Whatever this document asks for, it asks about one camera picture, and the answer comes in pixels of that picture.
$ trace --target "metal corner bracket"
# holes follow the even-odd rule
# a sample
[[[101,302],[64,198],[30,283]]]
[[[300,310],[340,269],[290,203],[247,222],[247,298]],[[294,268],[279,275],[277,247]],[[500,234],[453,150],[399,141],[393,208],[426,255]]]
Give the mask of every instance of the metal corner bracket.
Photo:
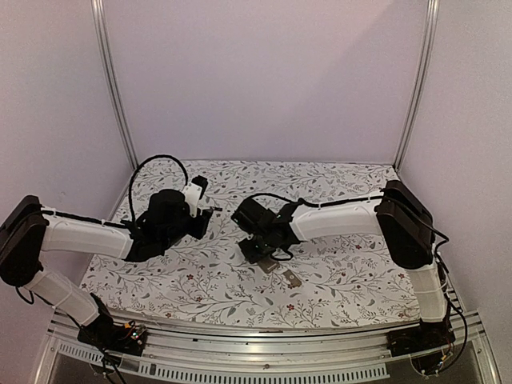
[[[126,116],[121,103],[121,94],[119,93],[118,82],[115,77],[112,53],[110,52],[109,37],[106,31],[105,12],[103,9],[103,0],[91,0],[93,9],[94,25],[96,35],[98,36],[98,45],[102,57],[103,69],[105,71],[106,82],[109,88],[110,100],[114,108],[115,118],[118,122],[119,133],[124,146],[128,162],[132,169],[138,166],[138,159],[135,153],[134,142],[131,138]]]
[[[425,32],[423,33],[422,52],[419,59],[418,72],[416,73],[416,81],[414,82],[414,90],[410,100],[409,109],[407,111],[405,125],[403,127],[402,136],[398,145],[398,151],[394,158],[393,168],[400,173],[404,158],[406,156],[407,147],[409,146],[410,136],[413,131],[414,121],[418,114],[419,103],[422,98],[423,87],[425,85],[426,73],[428,71],[430,57],[432,55],[432,47],[434,45],[435,29],[438,23],[439,0],[428,0],[426,12]]]

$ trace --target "floral tablecloth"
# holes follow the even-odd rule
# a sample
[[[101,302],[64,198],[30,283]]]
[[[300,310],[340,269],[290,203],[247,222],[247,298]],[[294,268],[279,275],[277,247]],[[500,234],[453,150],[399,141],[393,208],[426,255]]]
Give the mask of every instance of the floral tablecloth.
[[[369,234],[318,238],[292,246],[295,257],[265,274],[245,262],[236,242],[245,234],[230,216],[245,196],[274,192],[327,202],[367,194],[396,178],[390,166],[318,162],[184,162],[210,184],[203,206],[219,206],[202,240],[185,237],[148,262],[94,256],[82,288],[113,308],[192,322],[277,328],[352,327],[417,319],[418,302],[383,239]],[[140,214],[152,193],[181,189],[183,176],[167,160],[149,163],[134,185]],[[278,209],[280,202],[261,198]],[[128,218],[125,198],[115,219]],[[282,274],[291,270],[302,285]]]

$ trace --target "robotic arm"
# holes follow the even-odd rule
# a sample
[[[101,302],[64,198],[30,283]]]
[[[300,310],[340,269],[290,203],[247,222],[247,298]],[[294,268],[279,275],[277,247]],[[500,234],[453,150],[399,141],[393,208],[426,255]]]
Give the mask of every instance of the robotic arm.
[[[188,234],[204,236],[214,210],[198,208],[206,186],[207,180],[199,176],[181,192],[161,190],[135,222],[123,224],[57,212],[43,207],[37,197],[26,196],[0,227],[0,278],[66,312],[80,326],[79,341],[100,350],[141,355],[144,326],[115,325],[98,297],[41,263],[39,254],[67,250],[128,262],[162,255]]]
[[[454,341],[449,304],[444,289],[446,276],[434,259],[432,215],[398,180],[380,193],[362,198],[311,204],[300,200],[285,204],[275,214],[245,199],[232,219],[251,238],[239,243],[246,259],[255,263],[277,259],[274,253],[288,251],[322,236],[368,233],[383,235],[394,263],[406,270],[418,298],[419,327],[390,332],[388,347],[393,356],[443,346]]]

